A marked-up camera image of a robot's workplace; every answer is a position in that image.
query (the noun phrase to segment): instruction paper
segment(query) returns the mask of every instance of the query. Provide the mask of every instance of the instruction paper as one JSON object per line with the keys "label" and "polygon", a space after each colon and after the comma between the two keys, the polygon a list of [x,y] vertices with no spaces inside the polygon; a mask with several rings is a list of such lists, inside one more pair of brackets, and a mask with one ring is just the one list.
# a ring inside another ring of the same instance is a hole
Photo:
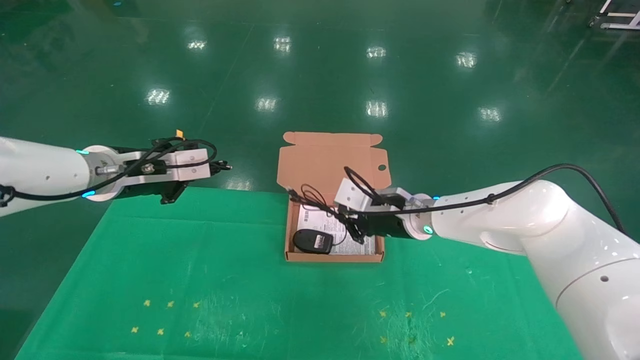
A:
{"label": "instruction paper", "polygon": [[359,244],[353,241],[347,229],[336,218],[313,206],[300,207],[298,230],[300,229],[313,229],[333,235],[333,243],[340,245],[333,246],[329,255],[373,255],[376,252],[373,236],[365,237],[364,244]]}

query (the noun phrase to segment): cardboard box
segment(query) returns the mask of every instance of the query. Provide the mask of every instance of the cardboard box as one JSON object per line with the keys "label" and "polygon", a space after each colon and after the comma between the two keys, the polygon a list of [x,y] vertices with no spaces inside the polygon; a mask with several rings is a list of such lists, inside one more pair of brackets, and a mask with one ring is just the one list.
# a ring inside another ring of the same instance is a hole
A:
{"label": "cardboard box", "polygon": [[[318,189],[327,204],[333,204],[348,166],[376,189],[391,185],[387,151],[372,146],[382,141],[377,134],[330,134],[287,132],[284,140],[292,145],[280,148],[278,184],[300,193],[302,184]],[[289,201],[284,255],[287,261],[323,263],[379,263],[385,255],[385,239],[375,237],[373,255],[325,255],[295,252],[292,237],[297,231],[300,204]]]}

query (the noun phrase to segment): box flap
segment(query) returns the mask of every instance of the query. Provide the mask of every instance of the box flap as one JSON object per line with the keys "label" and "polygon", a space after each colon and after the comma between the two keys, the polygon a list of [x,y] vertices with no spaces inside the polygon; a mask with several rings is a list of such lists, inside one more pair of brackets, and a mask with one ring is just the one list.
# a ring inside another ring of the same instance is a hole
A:
{"label": "box flap", "polygon": [[387,151],[371,146],[382,141],[378,134],[331,134],[287,132],[293,145],[280,148],[278,184],[300,192],[302,184],[320,191],[333,204],[348,166],[376,189],[391,185]]}

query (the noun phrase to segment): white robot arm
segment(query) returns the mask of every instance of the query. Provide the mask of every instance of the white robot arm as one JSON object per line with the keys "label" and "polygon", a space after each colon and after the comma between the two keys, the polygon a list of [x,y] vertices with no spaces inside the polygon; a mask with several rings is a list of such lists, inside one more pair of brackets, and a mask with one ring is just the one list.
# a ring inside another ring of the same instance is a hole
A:
{"label": "white robot arm", "polygon": [[170,204],[190,181],[231,169],[226,161],[213,160],[216,149],[203,140],[175,137],[152,144],[151,149],[73,150],[0,137],[0,217],[78,197],[106,201],[158,194],[161,204]]}
{"label": "white robot arm", "polygon": [[[400,188],[378,191],[390,199],[388,203],[398,204],[393,206],[376,204],[361,186],[344,179],[335,202],[369,218],[376,213],[389,217],[400,209],[440,208],[395,214],[394,223],[401,223],[407,237],[419,240],[435,233],[527,256],[585,359],[640,359],[640,245],[548,181],[536,180],[510,195],[487,200],[518,184],[437,199]],[[447,209],[475,200],[481,204]],[[370,223],[384,223],[376,219]]]}

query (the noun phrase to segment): green table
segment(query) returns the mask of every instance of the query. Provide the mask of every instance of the green table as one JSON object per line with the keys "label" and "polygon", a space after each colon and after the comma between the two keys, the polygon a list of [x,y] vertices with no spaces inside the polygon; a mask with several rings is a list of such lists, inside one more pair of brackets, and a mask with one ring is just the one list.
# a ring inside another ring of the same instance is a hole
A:
{"label": "green table", "polygon": [[389,238],[382,264],[287,263],[286,195],[157,202],[112,204],[18,360],[580,359],[525,258]]}

